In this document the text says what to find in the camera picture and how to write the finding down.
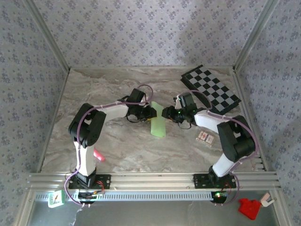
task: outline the small card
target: small card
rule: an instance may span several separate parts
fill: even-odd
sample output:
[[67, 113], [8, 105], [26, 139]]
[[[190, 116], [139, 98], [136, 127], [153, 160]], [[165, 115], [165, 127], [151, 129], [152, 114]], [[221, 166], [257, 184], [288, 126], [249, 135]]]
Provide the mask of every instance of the small card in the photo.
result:
[[213, 145], [214, 138], [215, 137], [212, 134], [209, 134], [202, 130], [198, 135], [197, 140], [202, 141], [203, 143], [211, 147]]

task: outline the metal bracket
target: metal bracket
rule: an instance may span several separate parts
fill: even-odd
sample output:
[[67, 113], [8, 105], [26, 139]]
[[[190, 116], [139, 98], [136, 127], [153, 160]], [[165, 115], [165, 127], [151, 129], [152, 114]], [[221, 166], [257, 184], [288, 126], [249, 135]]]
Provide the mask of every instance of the metal bracket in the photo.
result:
[[[96, 181], [101, 181], [103, 183], [104, 189], [110, 189], [110, 184], [111, 184], [111, 175], [110, 174], [96, 174], [95, 176], [95, 182]], [[94, 183], [90, 189], [101, 189], [101, 185], [98, 183]], [[78, 179], [76, 176], [73, 176], [70, 179], [69, 183], [69, 189], [82, 189], [82, 185], [79, 183]]]
[[236, 188], [236, 182], [234, 176], [229, 174], [220, 178], [219, 181], [213, 184], [208, 177], [207, 173], [200, 173], [193, 175], [193, 182], [195, 189], [204, 189], [204, 188]]

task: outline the metal frame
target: metal frame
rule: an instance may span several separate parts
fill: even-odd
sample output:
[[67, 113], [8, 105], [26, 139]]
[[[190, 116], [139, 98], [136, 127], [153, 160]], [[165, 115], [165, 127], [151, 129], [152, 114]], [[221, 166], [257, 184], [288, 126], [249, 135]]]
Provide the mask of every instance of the metal frame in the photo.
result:
[[276, 8], [278, 3], [279, 3], [279, 0], [267, 0], [252, 31], [249, 34], [249, 37], [248, 37], [244, 47], [241, 49], [234, 65], [233, 65], [236, 73], [239, 73], [242, 66], [244, 65], [253, 46], [255, 45], [256, 41], [258, 40], [262, 30], [265, 28], [265, 25], [269, 21], [269, 18], [271, 17], [271, 15], [274, 12], [274, 9]]
[[[250, 109], [244, 102], [244, 93], [241, 90], [239, 79], [232, 68], [229, 67], [230, 75], [234, 80], [235, 87], [238, 91], [239, 97], [242, 99], [240, 109], [242, 114], [246, 117], [251, 129], [258, 134], [258, 128], [252, 123]], [[63, 90], [60, 94], [60, 100], [63, 95]], [[252, 172], [236, 172], [240, 181], [240, 190], [242, 191], [269, 191], [272, 198], [276, 199], [273, 203], [277, 219], [281, 226], [293, 226], [284, 195], [281, 190], [280, 182], [276, 172], [268, 170], [267, 162], [264, 158], [262, 145], [260, 144], [260, 155], [254, 158], [255, 170]], [[39, 171], [43, 163], [44, 156], [39, 162]], [[133, 193], [166, 193], [166, 194], [204, 194], [209, 191], [218, 191], [218, 189], [195, 189], [192, 181], [192, 172], [168, 172], [168, 173], [109, 173], [111, 177], [111, 188], [107, 193], [109, 194], [133, 194]], [[15, 226], [25, 226], [30, 217], [30, 212], [34, 200], [41, 199], [39, 194], [47, 194], [55, 190], [63, 189], [65, 181], [64, 172], [61, 173], [32, 173], [29, 175], [27, 183], [26, 194], [23, 201], [20, 203], [19, 212], [16, 215]]]
[[[79, 199], [77, 192], [71, 191], [73, 199], [90, 202], [89, 199]], [[35, 201], [48, 201], [49, 192], [36, 192]], [[213, 201], [211, 192], [105, 192], [98, 194], [92, 201]]]
[[40, 160], [39, 160], [39, 163], [38, 163], [38, 166], [37, 166], [37, 172], [41, 172], [41, 170], [42, 170], [46, 150], [47, 150], [47, 147], [48, 147], [49, 142], [50, 142], [50, 137], [51, 137], [51, 134], [52, 134], [52, 131], [53, 131], [53, 127], [54, 127], [54, 124], [55, 124], [55, 119], [56, 119], [56, 116], [57, 116], [57, 113], [58, 113], [58, 109], [59, 109], [60, 104], [61, 104], [63, 93], [64, 93], [64, 90], [65, 90], [65, 87], [66, 87], [66, 84], [67, 84], [67, 80], [68, 80], [68, 77], [69, 77], [69, 72], [70, 71], [68, 71], [68, 73], [65, 75], [65, 78], [64, 78], [64, 81], [63, 81], [63, 86], [62, 86], [62, 89], [61, 89], [61, 92], [60, 92], [60, 95], [58, 97], [58, 101], [57, 101], [57, 104], [56, 104], [56, 107], [55, 107], [55, 113], [54, 113], [54, 116], [53, 116], [52, 121], [51, 121], [51, 127], [50, 127], [50, 129], [47, 133], [46, 143], [44, 144], [43, 149], [41, 151], [41, 157], [40, 157]]
[[[110, 173], [111, 186], [106, 192], [110, 194], [141, 194], [141, 193], [166, 193], [166, 194], [194, 194], [194, 200], [199, 194], [206, 194], [210, 191], [219, 191], [220, 189], [195, 189], [193, 174], [204, 172], [168, 172], [168, 173]], [[65, 175], [67, 173], [32, 173], [29, 175], [24, 200], [20, 204], [20, 211], [17, 215], [15, 226], [25, 226], [30, 217], [33, 201], [41, 200], [39, 195], [48, 194], [56, 190], [63, 189]], [[237, 172], [240, 181], [241, 191], [270, 191], [273, 195], [278, 194], [281, 190], [280, 182], [276, 172], [254, 171], [254, 172]], [[71, 193], [76, 195], [79, 190], [72, 190]], [[281, 225], [289, 226], [289, 219], [285, 218], [283, 211], [276, 214]]]
[[63, 56], [58, 44], [56, 43], [50, 29], [48, 28], [43, 16], [41, 15], [39, 9], [37, 8], [36, 4], [33, 0], [23, 0], [24, 5], [28, 9], [29, 13], [31, 14], [33, 20], [36, 22], [39, 30], [41, 31], [42, 35], [44, 36], [45, 41], [48, 43], [51, 51], [55, 55], [58, 63], [60, 64], [61, 68], [64, 70], [65, 73], [69, 71], [68, 63]]

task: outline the patterned wallpaper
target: patterned wallpaper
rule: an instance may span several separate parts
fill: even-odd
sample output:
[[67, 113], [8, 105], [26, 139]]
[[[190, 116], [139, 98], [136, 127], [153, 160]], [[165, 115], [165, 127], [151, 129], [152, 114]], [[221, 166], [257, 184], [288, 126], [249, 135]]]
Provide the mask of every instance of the patterned wallpaper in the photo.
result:
[[0, 225], [11, 225], [35, 171], [65, 78], [30, 14], [0, 0]]
[[34, 0], [71, 67], [233, 65], [266, 0]]
[[296, 225], [301, 225], [301, 3], [281, 1], [240, 73]]

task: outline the cable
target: cable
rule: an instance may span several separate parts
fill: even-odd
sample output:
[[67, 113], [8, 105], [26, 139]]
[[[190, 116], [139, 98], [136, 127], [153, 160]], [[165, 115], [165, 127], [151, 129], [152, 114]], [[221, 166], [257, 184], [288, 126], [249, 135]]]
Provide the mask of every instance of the cable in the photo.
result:
[[228, 194], [230, 194], [230, 193], [231, 193], [231, 190], [232, 190], [232, 188], [231, 188], [231, 186], [230, 186], [230, 184], [229, 184], [228, 182], [225, 182], [224, 186], [222, 187], [222, 190], [221, 190], [221, 191], [219, 191], [219, 192], [222, 192], [222, 191], [225, 189], [225, 186], [226, 186], [226, 185], [228, 185], [228, 187], [230, 188], [230, 192], [228, 193]]
[[85, 120], [85, 117], [93, 110], [98, 110], [98, 109], [102, 109], [102, 108], [107, 108], [107, 107], [112, 107], [112, 106], [115, 106], [115, 105], [141, 105], [141, 104], [146, 104], [146, 103], [149, 103], [151, 100], [152, 100], [152, 97], [154, 96], [154, 90], [153, 88], [150, 86], [150, 85], [147, 85], [147, 84], [142, 84], [140, 86], [137, 87], [140, 88], [140, 87], [143, 87], [143, 86], [146, 86], [148, 88], [150, 88], [151, 90], [151, 95], [149, 96], [149, 98], [146, 100], [146, 101], [143, 101], [143, 102], [140, 102], [140, 103], [131, 103], [131, 102], [115, 102], [115, 103], [112, 103], [112, 104], [108, 104], [108, 105], [101, 105], [101, 106], [97, 106], [97, 107], [92, 107], [91, 109], [89, 109], [88, 111], [86, 111], [86, 113], [84, 113], [84, 115], [81, 117], [80, 121], [79, 121], [79, 125], [77, 127], [77, 134], [76, 134], [76, 138], [77, 138], [77, 142], [79, 144], [78, 146], [78, 150], [77, 150], [77, 154], [78, 154], [78, 158], [79, 158], [79, 167], [77, 168], [77, 170], [72, 173], [65, 181], [65, 184], [64, 184], [64, 189], [65, 189], [65, 192], [67, 193], [68, 197], [77, 205], [80, 205], [82, 206], [82, 204], [78, 201], [76, 201], [75, 199], [73, 199], [70, 195], [70, 193], [68, 192], [68, 189], [67, 189], [67, 183], [68, 181], [71, 179], [71, 177], [75, 176], [79, 170], [80, 170], [80, 166], [81, 166], [81, 158], [80, 158], [80, 146], [81, 146], [81, 143], [80, 143], [80, 139], [79, 139], [79, 131], [80, 131], [80, 127], [83, 123], [83, 121]]
[[[73, 172], [71, 172], [71, 171], [70, 171], [70, 172], [68, 172], [68, 173], [73, 173]], [[68, 173], [66, 173], [66, 174], [65, 174], [65, 180], [67, 179], [67, 177], [66, 177], [66, 176], [67, 176], [67, 174], [68, 174]]]
[[146, 101], [146, 94], [144, 94], [145, 104], [143, 106], [146, 106], [148, 103]]
[[240, 189], [238, 177], [237, 177], [235, 174], [233, 174], [233, 173], [229, 173], [229, 174], [232, 175], [232, 176], [234, 176], [235, 181], [236, 181], [236, 183], [237, 183], [237, 191], [236, 191], [236, 194], [235, 194], [235, 196], [234, 196], [229, 202], [226, 202], [226, 203], [214, 203], [215, 205], [223, 206], [223, 205], [231, 204], [231, 203], [233, 203], [233, 202], [237, 199], [237, 197], [238, 197], [239, 189]]
[[138, 120], [138, 121], [131, 121], [131, 120], [128, 119], [127, 116], [126, 116], [126, 118], [127, 118], [127, 120], [128, 120], [130, 123], [138, 123], [138, 122], [140, 122], [140, 120]]
[[218, 119], [225, 119], [225, 120], [229, 120], [229, 121], [235, 122], [236, 124], [238, 124], [238, 125], [240, 125], [241, 127], [243, 127], [243, 128], [251, 135], [251, 137], [252, 137], [252, 139], [253, 139], [253, 141], [254, 141], [254, 144], [255, 144], [255, 151], [254, 151], [251, 155], [249, 155], [249, 156], [247, 156], [247, 157], [244, 157], [244, 158], [241, 158], [241, 159], [240, 159], [239, 161], [237, 161], [237, 162], [232, 166], [232, 168], [229, 170], [229, 172], [230, 172], [229, 174], [232, 175], [232, 176], [234, 176], [234, 178], [235, 178], [235, 180], [236, 180], [236, 183], [237, 183], [237, 192], [236, 192], [235, 196], [234, 196], [229, 202], [224, 203], [224, 204], [221, 204], [221, 205], [230, 204], [230, 203], [234, 202], [234, 200], [237, 198], [237, 196], [238, 196], [238, 194], [239, 194], [239, 180], [238, 180], [238, 177], [233, 173], [233, 170], [235, 170], [235, 169], [238, 167], [238, 165], [242, 164], [243, 161], [246, 161], [246, 160], [248, 160], [248, 159], [251, 159], [251, 158], [253, 158], [255, 155], [257, 155], [258, 149], [259, 149], [258, 140], [257, 140], [255, 134], [254, 134], [254, 133], [253, 133], [253, 132], [245, 125], [245, 124], [243, 124], [242, 122], [240, 122], [240, 121], [238, 121], [238, 120], [236, 120], [236, 119], [227, 117], [227, 116], [225, 116], [225, 115], [219, 115], [219, 114], [215, 114], [215, 113], [211, 112], [210, 110], [211, 110], [212, 107], [213, 107], [213, 106], [212, 106], [212, 103], [211, 103], [211, 101], [209, 100], [209, 98], [208, 98], [204, 93], [202, 93], [202, 92], [200, 92], [200, 91], [198, 91], [198, 90], [190, 90], [190, 92], [188, 92], [188, 93], [200, 93], [201, 95], [203, 95], [203, 97], [205, 97], [205, 98], [207, 99], [207, 101], [209, 102], [209, 104], [210, 104], [210, 107], [207, 108], [207, 113], [208, 113], [208, 115], [211, 115], [211, 116], [213, 116], [213, 117], [215, 117], [215, 118], [218, 118]]
[[102, 192], [103, 192], [103, 194], [104, 194], [104, 185], [103, 185], [103, 183], [99, 180], [99, 181], [96, 181], [96, 183], [98, 183], [99, 185], [101, 185], [102, 186]]
[[189, 123], [189, 128], [182, 128], [181, 126], [180, 126], [180, 124], [178, 123], [178, 126], [181, 128], [181, 129], [190, 129], [191, 128], [191, 123]]

